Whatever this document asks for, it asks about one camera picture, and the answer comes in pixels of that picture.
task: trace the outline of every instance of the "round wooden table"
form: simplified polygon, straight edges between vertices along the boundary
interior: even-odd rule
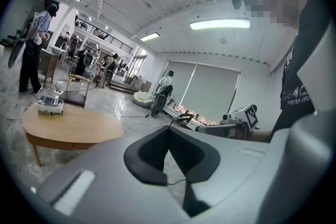
[[[118,119],[107,113],[64,105],[62,116],[39,115],[37,103],[22,117],[22,126],[41,166],[36,146],[79,151],[123,135]]]

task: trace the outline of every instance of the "wooden cabinet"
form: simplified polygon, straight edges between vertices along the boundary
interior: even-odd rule
[[[44,87],[46,86],[46,80],[51,78],[51,82],[54,79],[54,73],[58,61],[58,54],[42,49],[39,57],[38,73],[45,76]]]

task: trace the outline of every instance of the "marble floor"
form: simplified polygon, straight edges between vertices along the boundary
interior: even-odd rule
[[[9,171],[22,184],[29,187],[37,187],[55,170],[76,158],[81,152],[38,147],[43,166],[37,166],[33,149],[26,139],[20,117],[32,103],[36,102],[36,98],[41,95],[51,96],[52,90],[56,90],[56,87],[48,79],[46,87],[35,96],[28,92],[19,93],[18,81],[21,64],[18,63],[8,69],[9,54],[10,50],[5,49],[3,54],[0,55],[0,154]],[[66,89],[68,70],[69,65],[63,63],[62,69],[56,69],[55,71],[54,83],[63,82],[58,84],[59,90]],[[70,84],[70,90],[81,90],[85,89],[86,86],[86,83],[74,82]],[[167,125],[171,121],[163,114],[159,114],[156,118],[122,118],[122,115],[145,116],[149,113],[149,110],[135,105],[130,94],[109,88],[95,88],[95,84],[91,84],[90,88],[85,109],[115,115],[121,122],[124,135],[132,135],[143,129]],[[169,183],[175,183],[185,178],[169,152],[165,159],[164,172],[168,176]],[[169,185],[168,188],[173,197],[182,204],[185,181],[176,185]]]

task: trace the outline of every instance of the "window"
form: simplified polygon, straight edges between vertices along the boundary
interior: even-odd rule
[[[137,75],[139,73],[143,63],[145,62],[147,55],[148,55],[147,51],[145,51],[142,48],[139,48],[130,66],[129,71],[130,76]]]

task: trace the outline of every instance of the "floor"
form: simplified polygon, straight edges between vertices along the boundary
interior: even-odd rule
[[[0,154],[8,165],[9,171],[21,183],[29,187],[37,187],[55,170],[76,158],[81,152],[38,147],[43,166],[37,166],[33,149],[26,139],[20,117],[33,102],[36,102],[36,97],[38,98],[41,95],[51,96],[50,92],[56,90],[56,87],[48,79],[46,87],[36,94],[36,97],[28,92],[19,93],[18,81],[21,64],[18,63],[11,69],[8,69],[7,61],[9,54],[10,50],[8,49],[5,49],[0,54]],[[62,81],[58,86],[60,90],[66,89],[68,70],[69,65],[63,63],[62,69],[56,69],[55,71],[54,83]],[[86,83],[74,82],[70,84],[70,89],[81,90],[85,89],[86,86]],[[121,115],[145,116],[149,110],[135,105],[132,102],[132,95],[130,94],[121,93],[109,88],[95,88],[95,84],[92,84],[90,88],[85,109],[116,115],[124,129],[124,135],[133,135],[139,130],[167,125],[171,121],[163,114],[159,114],[157,118],[121,118]],[[170,152],[168,152],[165,159],[164,172],[168,176],[169,183],[175,183],[185,178]],[[168,186],[168,188],[173,197],[182,204],[185,181]]]

